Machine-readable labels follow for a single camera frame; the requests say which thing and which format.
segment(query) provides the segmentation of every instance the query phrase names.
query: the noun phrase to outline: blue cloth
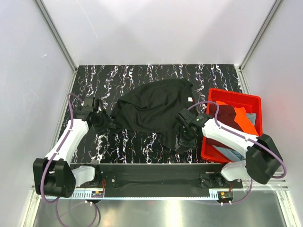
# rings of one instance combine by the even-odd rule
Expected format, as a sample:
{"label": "blue cloth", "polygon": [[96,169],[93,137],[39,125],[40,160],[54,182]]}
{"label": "blue cloth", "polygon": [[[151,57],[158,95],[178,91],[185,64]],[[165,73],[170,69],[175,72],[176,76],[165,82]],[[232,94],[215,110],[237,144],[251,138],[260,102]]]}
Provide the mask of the blue cloth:
{"label": "blue cloth", "polygon": [[[255,125],[257,114],[247,113],[246,116],[249,119],[249,121],[253,125]],[[227,157],[232,162],[238,162],[238,161],[242,161],[242,160],[245,159],[239,152],[237,152],[233,149],[221,148],[221,147],[217,147],[217,146],[214,146],[214,145],[213,145],[213,147],[216,148],[221,154],[223,154],[225,157]]]}

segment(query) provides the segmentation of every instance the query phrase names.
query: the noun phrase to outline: red plastic bin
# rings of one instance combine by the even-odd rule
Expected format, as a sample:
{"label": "red plastic bin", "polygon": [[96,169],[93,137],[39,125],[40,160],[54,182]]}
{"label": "red plastic bin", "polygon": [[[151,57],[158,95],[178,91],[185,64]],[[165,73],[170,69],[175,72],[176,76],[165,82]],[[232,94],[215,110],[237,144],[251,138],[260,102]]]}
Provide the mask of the red plastic bin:
{"label": "red plastic bin", "polygon": [[[226,91],[217,88],[211,88],[209,91],[208,101],[221,101],[233,107],[244,107],[247,113],[256,113],[255,128],[259,135],[263,134],[262,125],[262,108],[261,98],[258,96],[251,96],[243,93]],[[206,113],[209,113],[209,105],[207,105]],[[228,158],[217,151],[211,144],[206,142],[206,138],[203,138],[201,156],[204,160],[225,163],[231,162]]]}

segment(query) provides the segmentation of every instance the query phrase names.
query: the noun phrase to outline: black t-shirt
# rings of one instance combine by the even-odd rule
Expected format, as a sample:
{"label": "black t-shirt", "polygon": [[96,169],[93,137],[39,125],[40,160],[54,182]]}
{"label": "black t-shirt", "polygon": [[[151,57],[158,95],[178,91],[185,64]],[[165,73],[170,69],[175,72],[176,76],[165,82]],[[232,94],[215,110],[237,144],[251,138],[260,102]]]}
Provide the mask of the black t-shirt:
{"label": "black t-shirt", "polygon": [[176,116],[194,104],[192,86],[186,79],[165,79],[135,88],[118,100],[111,113],[116,128],[161,133],[161,144],[175,150]]}

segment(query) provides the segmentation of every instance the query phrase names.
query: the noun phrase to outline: white enclosure panel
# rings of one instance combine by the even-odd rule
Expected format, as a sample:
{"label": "white enclosure panel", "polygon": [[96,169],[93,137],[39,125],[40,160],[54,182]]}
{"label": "white enclosure panel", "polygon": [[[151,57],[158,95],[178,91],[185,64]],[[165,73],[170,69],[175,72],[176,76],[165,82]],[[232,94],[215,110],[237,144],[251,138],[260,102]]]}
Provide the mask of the white enclosure panel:
{"label": "white enclosure panel", "polygon": [[286,0],[244,73],[261,96],[264,133],[271,135],[288,168],[287,183],[303,223],[303,1]]}
{"label": "white enclosure panel", "polygon": [[240,64],[274,0],[44,0],[76,64]]}
{"label": "white enclosure panel", "polygon": [[0,225],[18,227],[72,71],[33,0],[1,0],[0,21]]}

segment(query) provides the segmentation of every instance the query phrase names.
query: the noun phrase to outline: marble pattern table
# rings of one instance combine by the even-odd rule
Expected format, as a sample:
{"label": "marble pattern table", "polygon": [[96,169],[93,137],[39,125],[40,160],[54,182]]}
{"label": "marble pattern table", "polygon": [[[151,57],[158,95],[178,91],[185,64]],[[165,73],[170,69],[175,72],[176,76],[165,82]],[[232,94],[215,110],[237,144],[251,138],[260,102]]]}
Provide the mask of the marble pattern table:
{"label": "marble pattern table", "polygon": [[[72,92],[82,99],[95,96],[110,114],[117,100],[135,87],[153,81],[186,78],[193,84],[195,102],[206,101],[212,87],[241,92],[233,65],[89,65],[79,66]],[[79,102],[72,97],[75,107]],[[61,128],[69,119],[67,110]],[[123,130],[111,135],[92,129],[83,138],[73,163],[200,163],[201,144],[185,155],[160,144],[160,134]]]}

